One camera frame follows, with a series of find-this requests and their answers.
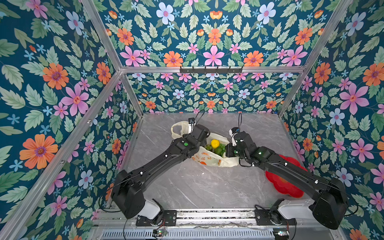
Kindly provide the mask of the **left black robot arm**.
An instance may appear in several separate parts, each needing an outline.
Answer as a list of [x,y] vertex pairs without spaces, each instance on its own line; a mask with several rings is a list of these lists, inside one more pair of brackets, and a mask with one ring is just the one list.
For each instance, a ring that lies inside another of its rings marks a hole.
[[149,163],[129,173],[118,173],[111,197],[126,219],[145,217],[155,225],[162,220],[164,208],[156,200],[146,200],[144,192],[163,173],[198,153],[210,133],[208,128],[196,125],[191,133],[173,140],[169,148]]

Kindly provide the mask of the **cream plastic bag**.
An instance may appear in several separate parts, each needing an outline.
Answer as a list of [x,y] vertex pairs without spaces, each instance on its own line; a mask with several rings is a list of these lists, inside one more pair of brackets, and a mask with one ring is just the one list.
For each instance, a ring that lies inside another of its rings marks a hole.
[[[173,139],[177,139],[182,137],[184,134],[188,134],[188,122],[181,121],[173,124],[171,127],[171,134]],[[206,145],[211,145],[211,141],[213,139],[219,140],[220,144],[225,146],[230,143],[228,138],[215,133],[211,133],[207,138]],[[228,158],[226,157],[226,154],[220,157],[216,155],[214,151],[207,151],[205,149],[206,145],[200,147],[199,151],[192,156],[192,160],[210,167],[231,168],[239,165],[238,157]]]

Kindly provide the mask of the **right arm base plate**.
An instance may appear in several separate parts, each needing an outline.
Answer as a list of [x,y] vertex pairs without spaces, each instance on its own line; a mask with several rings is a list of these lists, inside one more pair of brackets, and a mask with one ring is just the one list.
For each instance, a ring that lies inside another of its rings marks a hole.
[[264,209],[255,209],[255,219],[258,226],[295,226],[297,221],[295,219],[287,220],[277,211]]

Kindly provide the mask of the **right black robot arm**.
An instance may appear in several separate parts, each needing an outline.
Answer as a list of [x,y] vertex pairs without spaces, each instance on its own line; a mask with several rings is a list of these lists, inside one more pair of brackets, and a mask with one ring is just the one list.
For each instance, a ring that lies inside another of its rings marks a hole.
[[283,159],[267,147],[257,147],[251,136],[237,130],[231,133],[231,143],[226,155],[245,160],[251,167],[258,167],[281,177],[306,193],[314,203],[307,207],[315,220],[331,230],[339,228],[348,209],[348,195],[342,181],[318,177],[301,166]]

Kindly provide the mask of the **red flower-shaped plate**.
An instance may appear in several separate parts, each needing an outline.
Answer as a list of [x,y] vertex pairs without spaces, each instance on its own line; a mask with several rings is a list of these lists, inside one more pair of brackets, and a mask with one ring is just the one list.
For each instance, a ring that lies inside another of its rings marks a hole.
[[[283,158],[285,161],[307,171],[303,166],[301,166],[300,162],[292,157],[286,157],[284,155],[279,155],[281,158]],[[276,174],[265,172],[265,176],[273,185],[274,188],[283,195],[288,195],[293,198],[302,198],[304,195],[304,192],[300,190],[298,187],[294,186],[293,184],[289,183],[287,180],[283,179],[282,177],[279,177]]]

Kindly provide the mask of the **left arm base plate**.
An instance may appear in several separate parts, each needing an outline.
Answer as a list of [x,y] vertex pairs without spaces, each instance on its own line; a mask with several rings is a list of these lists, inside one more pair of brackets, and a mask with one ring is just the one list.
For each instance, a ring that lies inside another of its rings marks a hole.
[[152,220],[144,216],[138,216],[136,221],[137,227],[174,227],[177,221],[176,210],[161,210],[159,214]]

